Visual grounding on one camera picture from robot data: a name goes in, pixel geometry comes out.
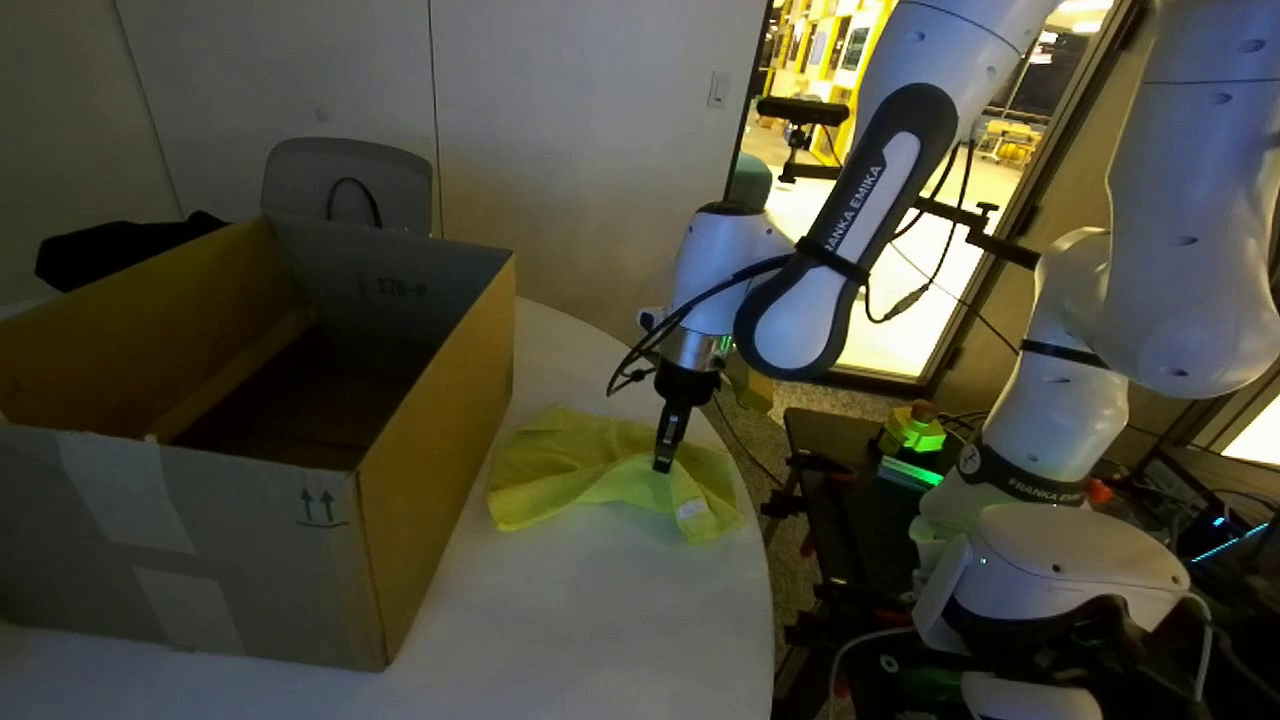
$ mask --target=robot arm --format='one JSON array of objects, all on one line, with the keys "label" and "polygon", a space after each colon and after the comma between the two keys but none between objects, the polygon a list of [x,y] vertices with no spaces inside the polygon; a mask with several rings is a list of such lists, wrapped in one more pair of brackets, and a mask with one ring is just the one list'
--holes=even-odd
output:
[{"label": "robot arm", "polygon": [[[716,391],[706,347],[718,334],[732,332],[739,357],[769,377],[835,365],[876,255],[948,149],[1011,80],[1053,7],[1054,0],[900,0],[863,76],[860,139],[807,237],[764,282],[722,286],[679,320],[679,343],[654,372],[654,471],[673,468],[689,411]],[[783,246],[761,218],[704,206],[689,229],[667,311],[764,255]]]},{"label": "robot arm", "polygon": [[[716,334],[732,332],[739,357],[769,377],[810,377],[835,358],[849,305],[893,229],[1053,7],[1054,0],[900,0],[863,76],[860,139],[797,250],[722,211],[690,224],[679,299],[761,255],[776,270],[722,291],[716,311],[679,320],[689,341],[658,367],[673,411],[658,419],[654,468],[673,462],[689,407],[711,395],[704,347]],[[1042,250],[1025,357],[983,436],[912,522],[927,577],[916,628],[927,642],[973,651],[950,609],[978,622],[1025,622],[1123,601],[1123,622],[1155,628],[1187,593],[1159,545],[1077,510],[1078,479],[1126,425],[1126,379],[1204,401],[1242,387],[1280,357],[1266,286],[1274,136],[1280,2],[1166,0],[1113,162],[1115,240],[1086,229]],[[1078,557],[1062,545],[1086,531],[1123,553]]]}]

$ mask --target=wall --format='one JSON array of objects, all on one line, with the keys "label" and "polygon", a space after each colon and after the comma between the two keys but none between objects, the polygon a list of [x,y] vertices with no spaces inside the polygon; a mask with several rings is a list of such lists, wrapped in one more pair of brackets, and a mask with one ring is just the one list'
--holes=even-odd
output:
[{"label": "wall", "polygon": [[445,237],[622,341],[718,201],[761,0],[435,0]]},{"label": "wall", "polygon": [[0,2],[0,94],[0,305],[41,286],[45,237],[176,215],[109,0]]},{"label": "wall", "polygon": [[251,215],[278,136],[364,136],[435,160],[441,237],[515,246],[523,296],[634,334],[689,215],[722,193],[761,15],[764,0],[9,2],[5,139],[23,157],[5,196],[27,218],[9,211],[5,237],[27,255],[51,224]]},{"label": "wall", "polygon": [[[1145,60],[1151,50],[1151,15],[1138,25],[1131,45],[1118,50],[1113,76],[1103,80],[1097,104],[1071,136],[1071,149],[1059,157],[1042,196],[1041,215],[1026,229],[1026,246],[1048,246],[1071,229],[1098,224],[1106,229],[1106,162],[1118,144],[1126,104],[1137,94]],[[1003,267],[993,296],[983,299],[983,316],[1006,334],[1021,341],[1032,316],[1032,276],[1021,267]],[[1011,372],[1011,351],[983,328],[973,325],[963,334],[961,358],[944,372],[935,401],[956,411],[983,411],[1000,395]],[[1151,391],[1131,387],[1131,442],[1147,446],[1163,425],[1185,403],[1159,401]]]},{"label": "wall", "polygon": [[179,206],[259,211],[285,136],[435,157],[426,0],[117,0]]}]

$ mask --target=table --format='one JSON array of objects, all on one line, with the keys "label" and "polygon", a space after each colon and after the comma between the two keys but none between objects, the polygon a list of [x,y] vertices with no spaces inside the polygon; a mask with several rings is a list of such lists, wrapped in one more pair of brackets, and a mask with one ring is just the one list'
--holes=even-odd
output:
[{"label": "table", "polygon": [[[549,403],[654,419],[652,387],[605,395],[618,343],[515,305],[515,391],[486,450]],[[704,417],[689,438],[718,442]],[[773,601],[755,522],[711,547],[632,508],[499,534],[479,471],[420,615],[385,673],[201,655],[0,621],[0,717],[445,717],[750,720],[773,702]]]}]

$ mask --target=open cardboard box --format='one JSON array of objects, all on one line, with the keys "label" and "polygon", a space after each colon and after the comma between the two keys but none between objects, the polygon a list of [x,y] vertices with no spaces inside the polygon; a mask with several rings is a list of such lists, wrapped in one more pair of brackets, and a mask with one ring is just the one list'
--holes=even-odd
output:
[{"label": "open cardboard box", "polygon": [[251,218],[0,325],[0,615],[385,666],[513,309],[506,250]]}]

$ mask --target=wire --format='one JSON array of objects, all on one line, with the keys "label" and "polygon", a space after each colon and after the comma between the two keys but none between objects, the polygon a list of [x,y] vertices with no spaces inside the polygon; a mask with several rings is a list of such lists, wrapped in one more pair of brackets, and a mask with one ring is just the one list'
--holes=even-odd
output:
[{"label": "wire", "polygon": [[[941,176],[933,178],[933,188],[922,193],[927,201],[935,201],[935,193],[950,178],[956,157],[961,157],[961,144],[950,144],[944,171],[941,171]],[[916,206],[916,215],[902,218],[902,224],[893,230],[893,240],[908,237],[908,230],[920,224],[920,215],[922,215],[922,206]]]},{"label": "wire", "polygon": [[886,641],[886,636],[912,636],[916,628],[876,628],[876,630],[863,630],[863,636],[850,636],[849,642],[835,647],[835,660],[833,660],[833,673],[826,673],[826,702],[835,699],[835,687],[840,687],[840,664],[850,647],[863,647],[863,642],[876,642],[876,641]]},{"label": "wire", "polygon": [[764,471],[764,479],[769,479],[773,487],[783,487],[779,471],[769,468],[769,462],[750,450],[750,442],[734,430],[734,425],[728,419],[728,411],[718,407],[718,401],[711,401],[711,407],[716,407],[728,438],[739,446],[739,457],[749,457],[749,458]]},{"label": "wire", "polygon": [[[927,276],[902,246],[893,246],[902,262],[912,262],[912,270]],[[948,291],[944,282],[935,282],[935,291],[944,291],[950,305],[969,309],[975,325],[983,325],[1011,357],[1021,357],[1021,347],[963,296]]]},{"label": "wire", "polygon": [[[961,168],[956,206],[963,206],[969,178],[973,178],[973,157],[975,157],[975,150],[973,150],[973,139],[956,144],[950,150],[961,150],[961,149],[963,149],[963,168]],[[933,262],[933,270],[922,276],[922,282],[912,286],[908,296],[900,296],[884,316],[870,311],[870,282],[863,282],[863,316],[866,316],[866,325],[886,325],[886,320],[897,320],[897,316],[902,316],[908,309],[920,305],[920,296],[941,279],[941,270],[944,270],[944,262],[948,262],[948,255],[950,255],[956,230],[961,230],[961,218],[950,218],[948,240],[944,240],[944,250],[935,255],[935,262]]]},{"label": "wire", "polygon": [[776,267],[783,267],[783,262],[788,262],[788,255],[773,255],[773,261],[749,262],[749,267],[732,270],[728,279],[704,286],[701,296],[690,296],[690,299],[679,305],[675,311],[667,311],[658,325],[652,325],[652,328],[627,347],[627,357],[611,367],[605,391],[611,395],[611,391],[642,379],[652,367],[632,372],[632,365],[642,358],[642,357],[652,357],[652,351],[679,328],[679,320],[685,320],[696,305],[704,305],[704,299],[711,299],[711,296],[718,296],[718,291],[728,291],[728,286],[734,286],[734,282],[742,282],[742,279],[750,279],[750,276],[776,270]]},{"label": "wire", "polygon": [[1204,702],[1204,683],[1209,683],[1209,664],[1212,664],[1212,609],[1204,595],[1187,593],[1187,601],[1204,611],[1204,636],[1199,636],[1199,664],[1197,664],[1197,683],[1193,699]]}]

